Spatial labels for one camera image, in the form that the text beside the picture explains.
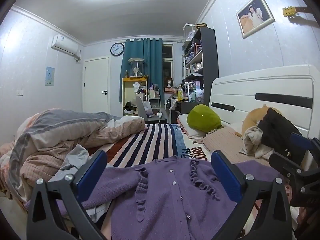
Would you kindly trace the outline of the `purple knitted cardigan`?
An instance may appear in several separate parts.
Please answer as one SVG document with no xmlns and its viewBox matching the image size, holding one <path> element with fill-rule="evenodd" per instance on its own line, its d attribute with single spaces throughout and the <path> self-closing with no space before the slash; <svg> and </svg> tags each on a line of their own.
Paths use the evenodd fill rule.
<svg viewBox="0 0 320 240">
<path fill-rule="evenodd" d="M 280 177 L 256 161 L 236 164 L 262 180 Z M 211 161 L 176 156 L 127 168 L 105 167 L 83 208 L 114 202 L 111 239 L 204 239 L 210 203 L 225 206 Z M 61 200 L 68 231 L 82 239 Z"/>
</svg>

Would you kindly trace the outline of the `grey shirt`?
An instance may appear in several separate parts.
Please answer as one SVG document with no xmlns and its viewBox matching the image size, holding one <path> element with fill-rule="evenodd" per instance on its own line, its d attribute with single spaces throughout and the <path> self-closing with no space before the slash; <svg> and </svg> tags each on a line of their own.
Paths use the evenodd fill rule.
<svg viewBox="0 0 320 240">
<path fill-rule="evenodd" d="M 76 174 L 80 167 L 85 165 L 90 159 L 91 157 L 89 156 L 88 150 L 77 144 L 75 148 L 66 155 L 60 169 L 49 180 L 49 182 L 62 180 L 65 175 L 68 174 Z M 108 212 L 110 205 L 111 202 L 107 202 L 91 209 L 86 209 L 86 212 L 93 222 L 96 223 L 103 214 Z"/>
</svg>

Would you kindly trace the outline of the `striped bed blanket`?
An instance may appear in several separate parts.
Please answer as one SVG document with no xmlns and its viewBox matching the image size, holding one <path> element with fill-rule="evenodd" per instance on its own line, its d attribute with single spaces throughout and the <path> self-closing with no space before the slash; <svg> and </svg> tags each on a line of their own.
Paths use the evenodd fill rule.
<svg viewBox="0 0 320 240">
<path fill-rule="evenodd" d="M 105 151 L 107 163 L 131 167 L 172 156 L 210 161 L 211 153 L 196 139 L 190 139 L 178 124 L 150 124 L 148 129 L 113 144 L 90 148 L 89 154 Z"/>
</svg>

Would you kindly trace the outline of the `white pillow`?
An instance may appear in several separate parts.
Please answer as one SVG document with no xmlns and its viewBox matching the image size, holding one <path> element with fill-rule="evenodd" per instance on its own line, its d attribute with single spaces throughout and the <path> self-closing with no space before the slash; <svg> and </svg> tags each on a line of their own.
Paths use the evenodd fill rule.
<svg viewBox="0 0 320 240">
<path fill-rule="evenodd" d="M 177 123 L 181 126 L 182 130 L 185 132 L 185 134 L 188 136 L 189 139 L 199 139 L 206 135 L 206 132 L 201 132 L 199 130 L 193 129 L 188 125 L 187 122 L 187 114 L 181 114 L 177 117 Z M 241 133 L 242 130 L 242 124 L 243 121 L 236 122 L 233 124 L 230 124 L 232 129 L 234 129 L 236 132 Z"/>
</svg>

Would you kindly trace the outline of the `blue wall poster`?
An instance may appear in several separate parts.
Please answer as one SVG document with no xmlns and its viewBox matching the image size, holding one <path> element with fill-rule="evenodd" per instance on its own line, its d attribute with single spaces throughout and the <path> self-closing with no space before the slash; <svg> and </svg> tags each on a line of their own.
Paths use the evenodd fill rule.
<svg viewBox="0 0 320 240">
<path fill-rule="evenodd" d="M 54 76 L 55 76 L 55 68 L 46 67 L 46 78 L 45 78 L 45 85 L 46 86 L 53 86 L 54 85 Z"/>
</svg>

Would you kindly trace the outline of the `green plush cushion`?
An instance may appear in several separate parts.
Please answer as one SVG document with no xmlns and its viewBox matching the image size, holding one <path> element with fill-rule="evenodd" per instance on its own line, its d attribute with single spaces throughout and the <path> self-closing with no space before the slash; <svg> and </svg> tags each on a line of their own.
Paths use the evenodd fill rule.
<svg viewBox="0 0 320 240">
<path fill-rule="evenodd" d="M 209 133 L 222 127 L 220 117 L 208 106 L 196 105 L 187 116 L 187 123 L 192 129 Z"/>
</svg>

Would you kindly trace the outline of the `beige crumpled garment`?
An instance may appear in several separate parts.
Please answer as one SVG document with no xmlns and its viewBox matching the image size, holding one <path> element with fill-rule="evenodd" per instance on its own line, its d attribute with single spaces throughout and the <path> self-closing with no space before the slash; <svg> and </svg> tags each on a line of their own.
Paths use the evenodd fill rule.
<svg viewBox="0 0 320 240">
<path fill-rule="evenodd" d="M 274 149 L 262 143 L 263 131 L 258 126 L 248 128 L 242 136 L 243 147 L 239 153 L 255 157 L 255 159 L 268 160 Z"/>
</svg>

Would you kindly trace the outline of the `round wall clock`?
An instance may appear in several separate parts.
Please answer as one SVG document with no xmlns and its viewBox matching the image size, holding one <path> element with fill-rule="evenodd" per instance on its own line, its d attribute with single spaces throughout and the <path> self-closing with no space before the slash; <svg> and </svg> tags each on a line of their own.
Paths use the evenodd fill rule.
<svg viewBox="0 0 320 240">
<path fill-rule="evenodd" d="M 112 56 L 120 56 L 123 54 L 125 46 L 121 42 L 114 43 L 110 48 L 110 53 Z"/>
</svg>

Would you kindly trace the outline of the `pink grey duvet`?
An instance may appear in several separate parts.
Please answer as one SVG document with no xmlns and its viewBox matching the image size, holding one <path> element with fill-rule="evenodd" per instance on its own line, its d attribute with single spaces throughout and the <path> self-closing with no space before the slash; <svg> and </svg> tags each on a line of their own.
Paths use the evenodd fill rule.
<svg viewBox="0 0 320 240">
<path fill-rule="evenodd" d="M 115 143 L 145 129 L 138 116 L 113 116 L 50 109 L 25 120 L 12 142 L 1 145 L 1 192 L 26 203 L 35 181 L 49 181 L 76 145 L 85 149 Z"/>
</svg>

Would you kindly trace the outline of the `black garment on bed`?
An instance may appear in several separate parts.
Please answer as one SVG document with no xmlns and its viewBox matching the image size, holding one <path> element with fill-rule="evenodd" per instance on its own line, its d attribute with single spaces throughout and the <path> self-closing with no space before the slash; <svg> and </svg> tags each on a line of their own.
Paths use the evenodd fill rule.
<svg viewBox="0 0 320 240">
<path fill-rule="evenodd" d="M 263 132 L 261 143 L 274 149 L 268 160 L 271 167 L 280 167 L 281 159 L 285 157 L 300 166 L 301 170 L 305 170 L 303 159 L 306 150 L 301 148 L 299 141 L 291 139 L 292 133 L 297 135 L 301 133 L 287 118 L 269 108 L 267 114 L 259 122 L 258 128 Z"/>
</svg>

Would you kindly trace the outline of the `white bed headboard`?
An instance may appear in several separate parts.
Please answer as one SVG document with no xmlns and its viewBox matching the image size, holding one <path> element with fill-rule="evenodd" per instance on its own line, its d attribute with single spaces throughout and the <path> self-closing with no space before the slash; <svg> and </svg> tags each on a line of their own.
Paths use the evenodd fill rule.
<svg viewBox="0 0 320 240">
<path fill-rule="evenodd" d="M 319 70 L 285 66 L 220 77 L 209 106 L 224 124 L 244 120 L 263 105 L 276 108 L 305 137 L 319 137 Z"/>
</svg>

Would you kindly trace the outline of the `yellow guitar headstock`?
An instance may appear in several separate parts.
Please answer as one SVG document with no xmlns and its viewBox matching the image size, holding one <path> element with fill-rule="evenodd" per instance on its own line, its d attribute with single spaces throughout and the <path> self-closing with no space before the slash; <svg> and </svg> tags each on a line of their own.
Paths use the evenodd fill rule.
<svg viewBox="0 0 320 240">
<path fill-rule="evenodd" d="M 293 17 L 298 13 L 312 14 L 312 10 L 309 7 L 285 7 L 283 8 L 284 17 Z"/>
</svg>

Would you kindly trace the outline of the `yellow shelf cabinet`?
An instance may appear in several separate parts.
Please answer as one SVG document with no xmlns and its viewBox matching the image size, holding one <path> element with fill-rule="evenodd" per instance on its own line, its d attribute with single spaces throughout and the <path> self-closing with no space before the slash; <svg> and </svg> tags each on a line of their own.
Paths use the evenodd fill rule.
<svg viewBox="0 0 320 240">
<path fill-rule="evenodd" d="M 123 114 L 129 116 L 138 115 L 136 96 L 144 98 L 147 94 L 148 80 L 142 76 L 122 78 L 122 106 Z"/>
</svg>

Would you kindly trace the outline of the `white air conditioner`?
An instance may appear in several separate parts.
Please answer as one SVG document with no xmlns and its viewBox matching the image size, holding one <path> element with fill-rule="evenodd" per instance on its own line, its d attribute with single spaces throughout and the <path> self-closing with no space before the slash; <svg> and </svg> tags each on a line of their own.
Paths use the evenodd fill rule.
<svg viewBox="0 0 320 240">
<path fill-rule="evenodd" d="M 51 48 L 72 56 L 76 61 L 80 61 L 80 56 L 78 55 L 79 45 L 64 35 L 55 35 L 52 40 Z"/>
</svg>

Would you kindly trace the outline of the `pink ribbed pillow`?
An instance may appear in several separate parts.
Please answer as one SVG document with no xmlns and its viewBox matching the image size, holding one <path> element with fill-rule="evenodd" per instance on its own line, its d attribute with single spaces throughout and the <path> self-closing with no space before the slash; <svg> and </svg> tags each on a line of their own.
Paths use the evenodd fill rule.
<svg viewBox="0 0 320 240">
<path fill-rule="evenodd" d="M 240 153 L 243 147 L 242 139 L 235 135 L 235 130 L 231 127 L 221 128 L 215 132 L 208 133 L 202 141 L 204 147 L 210 152 L 221 150 L 226 158 L 233 164 L 255 160 L 265 166 L 269 166 L 268 161 L 256 159 Z"/>
</svg>

